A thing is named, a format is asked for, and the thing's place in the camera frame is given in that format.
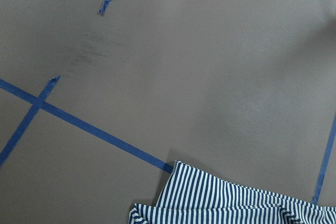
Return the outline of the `navy white striped polo shirt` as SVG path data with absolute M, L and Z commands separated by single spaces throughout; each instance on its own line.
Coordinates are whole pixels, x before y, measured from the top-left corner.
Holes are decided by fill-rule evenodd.
M 335 208 L 241 186 L 175 161 L 155 206 L 135 204 L 129 223 L 335 223 Z

